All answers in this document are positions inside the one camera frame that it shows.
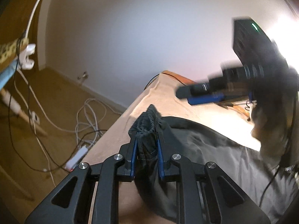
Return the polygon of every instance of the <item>black metal bracket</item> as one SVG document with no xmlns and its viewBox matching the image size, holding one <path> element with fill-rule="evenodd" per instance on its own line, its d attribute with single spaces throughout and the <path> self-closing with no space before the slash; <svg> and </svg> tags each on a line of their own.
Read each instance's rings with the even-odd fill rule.
<svg viewBox="0 0 299 224">
<path fill-rule="evenodd" d="M 214 162 L 191 162 L 176 153 L 162 136 L 158 139 L 160 180 L 177 183 L 177 223 L 270 223 L 266 214 Z M 91 166 L 80 163 L 35 208 L 25 224 L 87 224 L 96 182 L 92 224 L 118 223 L 118 185 L 134 180 L 137 151 L 132 137 L 118 154 L 104 162 Z"/>
</svg>

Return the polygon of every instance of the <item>light blue fabric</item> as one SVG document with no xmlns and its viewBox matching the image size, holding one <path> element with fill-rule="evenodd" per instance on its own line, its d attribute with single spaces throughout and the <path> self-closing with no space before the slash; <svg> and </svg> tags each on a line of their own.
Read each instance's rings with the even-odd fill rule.
<svg viewBox="0 0 299 224">
<path fill-rule="evenodd" d="M 14 60 L 4 71 L 0 73 L 0 89 L 8 82 L 13 76 L 17 66 L 17 60 Z"/>
</svg>

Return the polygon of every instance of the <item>wall outlet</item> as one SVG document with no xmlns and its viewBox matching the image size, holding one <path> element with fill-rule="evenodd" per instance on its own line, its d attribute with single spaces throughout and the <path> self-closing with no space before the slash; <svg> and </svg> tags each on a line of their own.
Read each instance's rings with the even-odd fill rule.
<svg viewBox="0 0 299 224">
<path fill-rule="evenodd" d="M 38 125 L 40 124 L 39 117 L 37 116 L 37 114 L 34 111 L 31 112 L 31 117 L 32 117 L 32 120 L 34 120 L 34 122 L 36 122 Z"/>
</svg>

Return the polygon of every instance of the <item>black machine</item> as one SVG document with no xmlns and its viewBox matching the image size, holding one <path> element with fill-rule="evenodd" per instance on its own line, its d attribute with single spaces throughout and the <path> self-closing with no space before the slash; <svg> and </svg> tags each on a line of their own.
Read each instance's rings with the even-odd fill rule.
<svg viewBox="0 0 299 224">
<path fill-rule="evenodd" d="M 205 223 L 197 182 L 209 223 L 270 223 L 266 214 L 214 162 L 191 162 L 176 154 L 161 137 L 157 145 L 160 180 L 177 183 L 177 223 Z M 104 162 L 91 166 L 80 163 L 37 206 L 25 224 L 87 224 L 96 182 L 92 224 L 118 223 L 118 185 L 134 180 L 136 161 L 137 143 L 132 137 L 118 154 Z"/>
<path fill-rule="evenodd" d="M 222 77 L 208 83 L 181 87 L 177 97 L 200 104 L 235 101 L 248 94 L 257 99 L 260 92 L 273 88 L 298 91 L 297 73 L 288 68 L 275 44 L 253 20 L 235 20 L 233 49 L 243 66 L 225 68 Z M 160 181 L 176 182 L 177 223 L 270 223 L 220 166 L 214 162 L 191 162 L 177 154 L 163 137 L 157 138 Z M 134 180 L 137 151 L 137 143 L 131 137 L 130 143 L 122 145 L 118 154 L 104 162 L 91 166 L 80 163 L 36 207 L 25 224 L 87 224 L 96 182 L 92 224 L 118 223 L 118 185 Z"/>
<path fill-rule="evenodd" d="M 275 43 L 252 20 L 234 21 L 233 49 L 243 66 L 223 68 L 223 76 L 178 88 L 176 96 L 189 104 L 233 102 L 244 96 L 258 100 L 269 92 L 298 91 L 298 74 L 288 67 Z"/>
</svg>

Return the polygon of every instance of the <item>green led light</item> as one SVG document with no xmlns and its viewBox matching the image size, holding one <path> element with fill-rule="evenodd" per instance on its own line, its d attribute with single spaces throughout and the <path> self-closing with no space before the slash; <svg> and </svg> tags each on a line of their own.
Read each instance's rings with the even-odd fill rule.
<svg viewBox="0 0 299 224">
<path fill-rule="evenodd" d="M 251 25 L 255 28 L 256 31 L 259 31 L 255 24 L 251 24 Z"/>
</svg>

